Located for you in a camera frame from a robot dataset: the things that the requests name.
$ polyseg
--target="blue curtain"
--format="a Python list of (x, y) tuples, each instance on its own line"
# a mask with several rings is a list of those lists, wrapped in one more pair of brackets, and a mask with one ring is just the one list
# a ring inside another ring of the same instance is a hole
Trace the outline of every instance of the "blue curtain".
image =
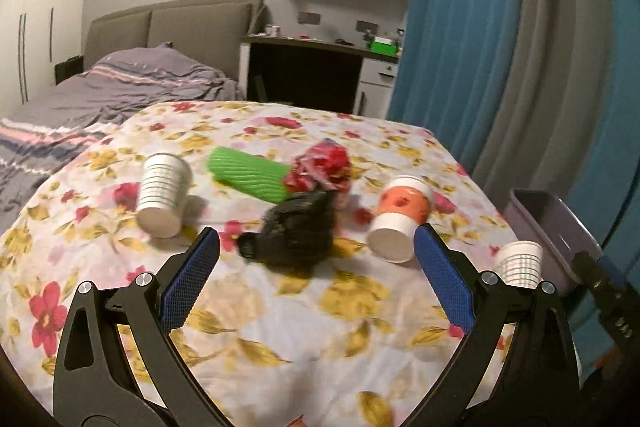
[[(604, 110), (567, 203), (631, 284), (640, 287), (640, 0), (612, 0), (614, 49)], [(570, 321), (584, 374), (612, 341), (589, 295)]]
[(511, 64), (521, 0), (409, 0), (387, 118), (426, 127), (471, 171)]

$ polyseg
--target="striped bedding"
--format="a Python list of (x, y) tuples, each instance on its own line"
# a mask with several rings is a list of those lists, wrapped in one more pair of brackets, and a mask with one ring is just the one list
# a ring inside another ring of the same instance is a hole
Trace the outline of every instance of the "striped bedding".
[(243, 99), (236, 81), (167, 46), (104, 57), (0, 120), (0, 233), (51, 175), (140, 110)]

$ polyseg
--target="green box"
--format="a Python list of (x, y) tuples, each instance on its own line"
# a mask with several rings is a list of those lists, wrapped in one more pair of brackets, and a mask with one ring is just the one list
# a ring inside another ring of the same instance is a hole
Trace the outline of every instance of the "green box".
[(371, 51), (381, 55), (395, 57), (398, 55), (398, 47), (393, 44), (384, 44), (383, 42), (372, 42)]

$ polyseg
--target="desk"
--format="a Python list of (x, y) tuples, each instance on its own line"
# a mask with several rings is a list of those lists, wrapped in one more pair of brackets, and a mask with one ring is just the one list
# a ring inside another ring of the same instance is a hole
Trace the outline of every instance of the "desk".
[(274, 102), (383, 119), (398, 58), (330, 42), (247, 36), (239, 81), (249, 100), (257, 100), (252, 82), (257, 75)]

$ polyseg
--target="bed headboard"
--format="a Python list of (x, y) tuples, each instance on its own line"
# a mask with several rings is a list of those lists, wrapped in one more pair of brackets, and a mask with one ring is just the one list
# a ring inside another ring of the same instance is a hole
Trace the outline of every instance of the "bed headboard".
[(84, 70), (110, 53), (171, 41), (237, 80), (240, 41), (257, 31), (263, 8), (264, 0), (178, 0), (105, 15), (89, 26)]

